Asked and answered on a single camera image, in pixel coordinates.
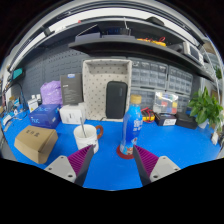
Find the purple box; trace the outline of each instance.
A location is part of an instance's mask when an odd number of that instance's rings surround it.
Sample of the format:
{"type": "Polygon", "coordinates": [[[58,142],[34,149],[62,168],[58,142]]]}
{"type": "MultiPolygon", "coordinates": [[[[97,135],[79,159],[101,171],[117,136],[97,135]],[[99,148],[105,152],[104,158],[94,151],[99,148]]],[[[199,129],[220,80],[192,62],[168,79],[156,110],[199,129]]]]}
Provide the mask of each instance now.
{"type": "Polygon", "coordinates": [[[40,105],[28,115],[31,125],[55,129],[61,121],[58,109],[60,104],[40,105]]]}

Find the white paper cup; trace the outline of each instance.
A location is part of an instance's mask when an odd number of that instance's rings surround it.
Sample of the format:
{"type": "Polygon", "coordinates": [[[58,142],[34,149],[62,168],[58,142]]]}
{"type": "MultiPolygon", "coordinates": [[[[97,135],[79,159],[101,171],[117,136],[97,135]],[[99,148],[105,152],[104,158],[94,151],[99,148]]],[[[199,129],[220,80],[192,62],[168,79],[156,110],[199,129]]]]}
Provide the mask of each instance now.
{"type": "Polygon", "coordinates": [[[101,125],[97,125],[96,127],[84,124],[84,130],[86,133],[86,138],[84,136],[82,126],[78,126],[74,130],[75,141],[78,149],[82,149],[87,147],[88,145],[93,145],[94,153],[96,153],[99,149],[98,139],[103,135],[103,127],[101,125]]]}

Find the blue table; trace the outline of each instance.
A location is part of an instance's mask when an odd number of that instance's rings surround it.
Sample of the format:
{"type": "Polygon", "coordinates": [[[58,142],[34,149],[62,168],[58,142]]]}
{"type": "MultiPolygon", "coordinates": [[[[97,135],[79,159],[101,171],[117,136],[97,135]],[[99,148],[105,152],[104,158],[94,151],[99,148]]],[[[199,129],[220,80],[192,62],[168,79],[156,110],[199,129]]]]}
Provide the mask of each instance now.
{"type": "MultiPolygon", "coordinates": [[[[100,190],[142,187],[135,160],[122,159],[116,153],[116,148],[121,141],[122,123],[87,120],[85,124],[102,125],[104,134],[99,139],[99,150],[91,160],[83,187],[100,190]]],[[[28,116],[22,121],[14,120],[5,133],[9,147],[18,162],[45,169],[58,156],[69,156],[78,150],[73,135],[73,130],[77,125],[60,123],[56,128],[58,140],[47,162],[37,164],[14,147],[16,136],[28,125],[30,125],[28,116]]],[[[161,127],[155,122],[144,123],[137,145],[157,156],[169,157],[183,169],[190,165],[214,160],[217,157],[220,146],[212,144],[211,133],[213,129],[209,129],[208,126],[205,129],[197,127],[196,130],[191,130],[179,126],[161,127]]]]}

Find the sticker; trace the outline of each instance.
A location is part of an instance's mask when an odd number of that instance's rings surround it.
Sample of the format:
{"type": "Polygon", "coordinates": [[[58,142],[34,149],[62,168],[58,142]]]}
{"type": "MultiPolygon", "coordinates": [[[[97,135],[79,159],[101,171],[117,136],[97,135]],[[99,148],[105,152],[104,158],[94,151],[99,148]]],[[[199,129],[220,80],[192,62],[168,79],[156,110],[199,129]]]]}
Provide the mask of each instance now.
{"type": "Polygon", "coordinates": [[[68,78],[75,78],[75,74],[68,74],[68,78]]]}
{"type": "Polygon", "coordinates": [[[175,125],[175,123],[176,123],[176,119],[166,119],[165,121],[164,121],[164,126],[168,126],[168,125],[175,125]]]}

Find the bottle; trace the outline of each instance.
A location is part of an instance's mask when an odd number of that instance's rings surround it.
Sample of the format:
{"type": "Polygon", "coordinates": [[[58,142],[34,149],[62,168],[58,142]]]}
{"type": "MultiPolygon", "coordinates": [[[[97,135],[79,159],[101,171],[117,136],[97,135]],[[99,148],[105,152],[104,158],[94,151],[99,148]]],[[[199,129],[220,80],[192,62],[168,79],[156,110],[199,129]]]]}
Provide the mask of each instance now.
{"type": "Polygon", "coordinates": [[[140,109],[142,97],[140,95],[131,95],[131,103],[123,119],[122,141],[120,143],[120,152],[124,157],[133,157],[133,145],[137,144],[143,119],[140,109]]]}

